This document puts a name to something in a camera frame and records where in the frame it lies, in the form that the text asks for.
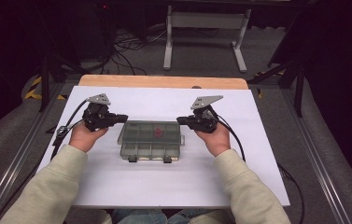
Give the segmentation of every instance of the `sweater sleeve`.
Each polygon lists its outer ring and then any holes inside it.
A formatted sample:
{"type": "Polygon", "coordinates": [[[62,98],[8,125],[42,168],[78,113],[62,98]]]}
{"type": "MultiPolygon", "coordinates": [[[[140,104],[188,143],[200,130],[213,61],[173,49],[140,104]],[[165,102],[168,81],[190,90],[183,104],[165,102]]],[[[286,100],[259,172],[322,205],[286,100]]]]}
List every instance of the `sweater sleeve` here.
{"type": "Polygon", "coordinates": [[[231,199],[236,223],[290,223],[280,201],[233,149],[214,161],[231,199]]]}
{"type": "Polygon", "coordinates": [[[0,223],[63,223],[77,196],[86,161],[86,153],[64,145],[31,179],[0,223]]]}

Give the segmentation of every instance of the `hand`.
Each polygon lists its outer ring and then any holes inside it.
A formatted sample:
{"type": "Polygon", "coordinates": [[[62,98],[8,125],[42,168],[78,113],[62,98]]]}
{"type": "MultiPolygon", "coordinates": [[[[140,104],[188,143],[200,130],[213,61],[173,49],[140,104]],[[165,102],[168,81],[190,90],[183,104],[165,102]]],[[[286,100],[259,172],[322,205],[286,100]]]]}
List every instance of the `hand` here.
{"type": "Polygon", "coordinates": [[[86,128],[84,122],[80,122],[73,128],[68,145],[76,147],[83,152],[88,152],[94,146],[96,140],[103,136],[107,131],[108,128],[91,132],[86,128]]]}
{"type": "Polygon", "coordinates": [[[231,148],[229,131],[220,123],[212,133],[196,132],[196,134],[204,140],[208,151],[214,157],[231,148]]]}

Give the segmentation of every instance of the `person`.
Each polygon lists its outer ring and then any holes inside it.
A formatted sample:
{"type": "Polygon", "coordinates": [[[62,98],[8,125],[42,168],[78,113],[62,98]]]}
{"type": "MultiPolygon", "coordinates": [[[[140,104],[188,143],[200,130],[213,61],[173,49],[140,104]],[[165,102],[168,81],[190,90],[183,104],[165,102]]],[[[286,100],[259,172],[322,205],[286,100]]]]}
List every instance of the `person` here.
{"type": "MultiPolygon", "coordinates": [[[[63,223],[77,196],[78,181],[87,162],[87,152],[107,129],[90,132],[83,123],[73,128],[68,145],[27,184],[20,198],[5,213],[0,223],[63,223]]],[[[160,209],[115,210],[105,213],[103,224],[110,223],[290,223],[275,195],[248,169],[239,154],[231,149],[229,131],[218,124],[213,133],[196,134],[215,157],[214,165],[230,197],[232,216],[224,210],[182,210],[167,217],[160,209]]]]}

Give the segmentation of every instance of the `silver bracket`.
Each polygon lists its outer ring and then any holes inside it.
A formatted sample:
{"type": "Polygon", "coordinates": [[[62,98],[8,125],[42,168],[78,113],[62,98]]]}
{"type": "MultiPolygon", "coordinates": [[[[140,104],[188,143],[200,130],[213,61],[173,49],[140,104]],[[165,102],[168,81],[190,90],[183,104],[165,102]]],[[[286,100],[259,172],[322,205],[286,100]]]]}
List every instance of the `silver bracket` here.
{"type": "Polygon", "coordinates": [[[101,93],[95,96],[88,97],[86,99],[87,102],[90,103],[96,103],[99,105],[111,105],[111,102],[109,102],[108,97],[106,97],[105,93],[101,93]]]}
{"type": "Polygon", "coordinates": [[[198,98],[196,98],[195,102],[193,102],[193,105],[190,107],[190,109],[200,109],[200,108],[206,107],[206,106],[211,105],[215,101],[218,101],[222,98],[224,98],[223,95],[199,96],[198,98]]]}

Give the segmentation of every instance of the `white paper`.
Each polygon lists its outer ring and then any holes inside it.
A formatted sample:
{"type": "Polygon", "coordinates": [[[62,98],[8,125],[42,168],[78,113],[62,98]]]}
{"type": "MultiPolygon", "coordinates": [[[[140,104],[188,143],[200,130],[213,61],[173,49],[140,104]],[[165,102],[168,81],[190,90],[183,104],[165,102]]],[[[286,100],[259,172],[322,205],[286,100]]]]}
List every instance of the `white paper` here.
{"type": "MultiPolygon", "coordinates": [[[[212,104],[215,111],[231,125],[239,137],[246,155],[246,163],[272,190],[282,205],[289,205],[275,157],[263,129],[251,91],[203,90],[167,88],[114,88],[76,86],[65,106],[60,125],[65,125],[77,106],[86,98],[105,93],[111,105],[109,111],[125,114],[129,120],[176,121],[177,117],[192,114],[190,106],[198,96],[223,95],[212,104]]],[[[80,108],[74,122],[82,118],[88,103],[80,108]]],[[[89,159],[80,180],[74,205],[89,207],[202,207],[230,206],[223,191],[213,156],[204,142],[181,126],[185,135],[179,161],[128,162],[120,157],[117,143],[122,124],[110,127],[88,153],[89,159]]],[[[68,143],[70,134],[63,140],[68,143]]],[[[55,136],[39,169],[50,160],[55,136]]],[[[231,136],[232,147],[239,152],[231,136]]]]}

